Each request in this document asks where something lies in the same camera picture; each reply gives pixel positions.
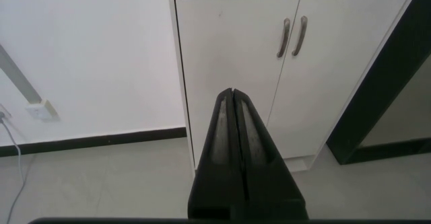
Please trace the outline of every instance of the black plastic part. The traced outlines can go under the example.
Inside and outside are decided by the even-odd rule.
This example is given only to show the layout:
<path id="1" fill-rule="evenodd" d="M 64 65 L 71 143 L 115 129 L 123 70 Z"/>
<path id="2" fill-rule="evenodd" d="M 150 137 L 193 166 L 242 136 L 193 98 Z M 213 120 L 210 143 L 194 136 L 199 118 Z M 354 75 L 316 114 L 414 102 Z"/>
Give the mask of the black plastic part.
<path id="1" fill-rule="evenodd" d="M 250 98 L 234 90 L 247 219 L 307 220 L 305 200 Z"/>
<path id="2" fill-rule="evenodd" d="M 189 197 L 193 219 L 241 219 L 245 202 L 231 89 L 219 94 Z"/>
<path id="3" fill-rule="evenodd" d="M 253 103 L 237 89 L 217 97 L 188 213 L 190 219 L 308 219 Z"/>

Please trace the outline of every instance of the white wall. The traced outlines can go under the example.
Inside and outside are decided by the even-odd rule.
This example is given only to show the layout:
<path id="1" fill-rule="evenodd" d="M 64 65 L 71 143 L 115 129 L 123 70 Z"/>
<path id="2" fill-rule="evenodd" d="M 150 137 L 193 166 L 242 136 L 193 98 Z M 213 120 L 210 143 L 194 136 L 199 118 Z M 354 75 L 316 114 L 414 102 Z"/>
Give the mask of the white wall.
<path id="1" fill-rule="evenodd" d="M 168 0 L 0 0 L 0 44 L 60 117 L 31 118 L 0 71 L 19 143 L 185 125 Z"/>

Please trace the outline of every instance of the gray floor tile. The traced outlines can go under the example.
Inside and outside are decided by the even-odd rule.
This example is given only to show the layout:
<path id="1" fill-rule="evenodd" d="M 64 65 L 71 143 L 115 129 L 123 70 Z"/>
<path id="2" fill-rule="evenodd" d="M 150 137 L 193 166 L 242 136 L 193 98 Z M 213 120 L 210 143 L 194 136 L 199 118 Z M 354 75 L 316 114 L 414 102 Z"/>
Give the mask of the gray floor tile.
<path id="1" fill-rule="evenodd" d="M 97 215 L 187 218 L 192 183 L 186 139 L 115 146 Z"/>
<path id="2" fill-rule="evenodd" d="M 33 154 L 22 156 L 22 171 L 28 172 Z M 0 223 L 5 223 L 11 204 L 22 185 L 18 157 L 0 157 Z"/>
<path id="3" fill-rule="evenodd" d="M 93 217 L 107 160 L 100 147 L 37 154 L 11 224 L 39 217 Z"/>
<path id="4" fill-rule="evenodd" d="M 310 171 L 293 176 L 313 219 L 431 219 L 431 198 L 402 163 L 338 165 L 325 147 Z"/>
<path id="5" fill-rule="evenodd" d="M 38 217 L 187 218 L 193 183 L 186 139 L 23 157 L 28 185 L 11 223 Z M 0 158 L 0 222 L 20 187 L 16 157 Z M 293 173 L 312 219 L 431 219 L 431 154 L 339 165 L 325 147 Z"/>

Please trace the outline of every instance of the wall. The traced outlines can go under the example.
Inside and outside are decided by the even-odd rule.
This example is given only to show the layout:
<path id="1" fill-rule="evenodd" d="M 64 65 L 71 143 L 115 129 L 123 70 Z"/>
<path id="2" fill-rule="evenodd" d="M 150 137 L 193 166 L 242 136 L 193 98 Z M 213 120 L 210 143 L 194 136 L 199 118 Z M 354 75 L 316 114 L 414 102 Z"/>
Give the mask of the wall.
<path id="1" fill-rule="evenodd" d="M 0 0 L 0 43 L 60 117 L 31 118 L 0 71 L 19 143 L 185 125 L 168 0 Z"/>
<path id="2" fill-rule="evenodd" d="M 361 147 L 431 138 L 431 57 L 403 88 Z"/>

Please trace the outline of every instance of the black baseboard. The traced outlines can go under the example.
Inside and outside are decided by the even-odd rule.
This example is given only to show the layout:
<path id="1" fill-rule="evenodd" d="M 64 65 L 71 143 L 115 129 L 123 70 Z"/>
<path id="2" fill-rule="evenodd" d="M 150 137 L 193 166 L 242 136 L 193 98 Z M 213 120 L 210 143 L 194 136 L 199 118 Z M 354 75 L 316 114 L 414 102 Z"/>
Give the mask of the black baseboard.
<path id="1" fill-rule="evenodd" d="M 343 164 L 360 163 L 363 161 L 429 152 L 431 152 L 431 139 L 417 139 L 398 143 L 387 143 L 382 145 L 359 147 Z"/>
<path id="2" fill-rule="evenodd" d="M 70 149 L 80 149 L 86 147 L 100 147 L 107 145 L 117 145 L 124 143 L 138 143 L 144 141 L 155 141 L 163 139 L 175 139 L 186 137 L 187 132 L 185 127 L 149 130 L 137 133 L 125 133 L 118 135 L 107 135 L 98 137 L 84 137 L 79 139 L 67 139 L 62 141 L 50 141 L 43 143 L 27 143 L 21 144 L 20 149 L 22 154 L 31 153 L 46 153 L 50 151 L 62 151 Z M 0 157 L 17 155 L 15 146 L 0 147 Z"/>

